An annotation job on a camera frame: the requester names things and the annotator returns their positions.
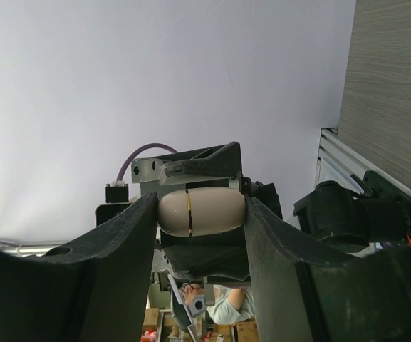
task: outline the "beige oval object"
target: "beige oval object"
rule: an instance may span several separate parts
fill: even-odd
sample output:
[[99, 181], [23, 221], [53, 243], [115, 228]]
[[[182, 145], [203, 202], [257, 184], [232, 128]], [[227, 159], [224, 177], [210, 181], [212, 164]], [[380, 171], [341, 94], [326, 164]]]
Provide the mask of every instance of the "beige oval object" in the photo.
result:
[[174, 191], [160, 200], [157, 209], [161, 229], [176, 237], [188, 237], [190, 231], [193, 237], [228, 232], [240, 227], [245, 215], [244, 196], [228, 187]]

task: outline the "gold stripe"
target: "gold stripe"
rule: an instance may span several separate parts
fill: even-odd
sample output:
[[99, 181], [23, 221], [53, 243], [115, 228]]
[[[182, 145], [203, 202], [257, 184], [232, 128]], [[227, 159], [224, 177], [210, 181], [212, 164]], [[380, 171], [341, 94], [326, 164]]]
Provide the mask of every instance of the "gold stripe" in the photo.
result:
[[186, 192], [186, 201], [188, 203], [188, 221], [189, 221], [189, 237], [192, 236], [192, 215], [191, 215], [191, 196], [189, 191], [185, 189]]

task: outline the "white wall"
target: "white wall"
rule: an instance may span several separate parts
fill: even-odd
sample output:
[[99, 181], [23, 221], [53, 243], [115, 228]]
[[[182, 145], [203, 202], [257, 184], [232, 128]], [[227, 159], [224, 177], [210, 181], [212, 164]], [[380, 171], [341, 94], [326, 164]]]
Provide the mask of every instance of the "white wall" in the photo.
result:
[[290, 213], [338, 123], [354, 6], [0, 0], [0, 239], [91, 229], [104, 184], [151, 142], [239, 141], [245, 175]]

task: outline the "purple cable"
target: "purple cable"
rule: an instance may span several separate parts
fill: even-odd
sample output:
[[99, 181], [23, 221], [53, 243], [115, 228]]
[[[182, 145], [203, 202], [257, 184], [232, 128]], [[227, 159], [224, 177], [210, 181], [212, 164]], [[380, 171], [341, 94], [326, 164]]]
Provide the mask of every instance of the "purple cable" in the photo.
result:
[[120, 171], [117, 176], [117, 180], [123, 180], [123, 177], [125, 176], [126, 170], [128, 169], [130, 163], [143, 151], [149, 150], [150, 148], [162, 148], [163, 150], [169, 151], [171, 153], [178, 153], [175, 149], [171, 148], [170, 146], [164, 145], [164, 144], [159, 144], [157, 142], [154, 142], [152, 144], [146, 144], [143, 145], [142, 147], [139, 147], [136, 149], [128, 158], [127, 160], [123, 163], [123, 165], [120, 168]]

